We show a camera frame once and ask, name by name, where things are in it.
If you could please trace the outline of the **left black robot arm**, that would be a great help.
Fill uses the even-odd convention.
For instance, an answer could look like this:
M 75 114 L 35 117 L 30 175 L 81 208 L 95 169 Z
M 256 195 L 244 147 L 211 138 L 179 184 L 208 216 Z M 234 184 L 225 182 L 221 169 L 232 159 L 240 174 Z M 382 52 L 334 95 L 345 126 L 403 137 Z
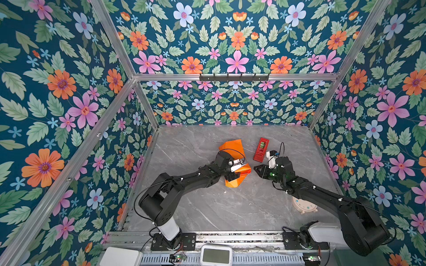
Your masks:
M 154 223 L 164 240 L 170 245 L 179 242 L 181 228 L 174 219 L 174 213 L 181 198 L 195 190 L 208 188 L 222 178 L 238 178 L 236 172 L 246 164 L 246 158 L 234 158 L 228 150 L 219 151 L 210 164 L 197 171 L 181 176 L 160 174 L 140 196 L 138 206 Z

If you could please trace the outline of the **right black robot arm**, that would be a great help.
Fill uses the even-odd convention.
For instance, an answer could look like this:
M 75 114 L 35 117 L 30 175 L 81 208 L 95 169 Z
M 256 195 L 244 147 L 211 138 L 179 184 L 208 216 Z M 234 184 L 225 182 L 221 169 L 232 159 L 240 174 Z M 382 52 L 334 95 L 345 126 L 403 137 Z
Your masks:
M 280 190 L 288 195 L 313 203 L 337 217 L 345 244 L 360 256 L 369 255 L 391 237 L 379 212 L 366 199 L 345 197 L 297 176 L 288 157 L 278 157 L 273 168 L 258 165 L 254 171 L 260 178 L 279 184 Z

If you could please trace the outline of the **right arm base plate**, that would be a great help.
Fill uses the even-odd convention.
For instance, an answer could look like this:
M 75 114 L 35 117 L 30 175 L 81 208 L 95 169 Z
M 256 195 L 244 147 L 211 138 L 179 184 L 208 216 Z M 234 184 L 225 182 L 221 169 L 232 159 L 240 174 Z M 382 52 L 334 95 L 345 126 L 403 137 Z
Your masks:
M 299 232 L 284 231 L 282 237 L 286 250 L 329 250 L 330 248 L 327 242 L 315 242 L 307 234 Z

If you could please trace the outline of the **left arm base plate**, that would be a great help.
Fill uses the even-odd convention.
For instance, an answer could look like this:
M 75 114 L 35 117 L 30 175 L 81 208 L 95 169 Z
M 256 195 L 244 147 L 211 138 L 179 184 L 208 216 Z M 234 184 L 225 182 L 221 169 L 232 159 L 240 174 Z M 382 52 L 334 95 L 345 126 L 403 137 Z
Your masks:
M 172 240 L 167 240 L 163 235 L 154 235 L 151 251 L 193 251 L 196 246 L 196 233 L 178 233 Z

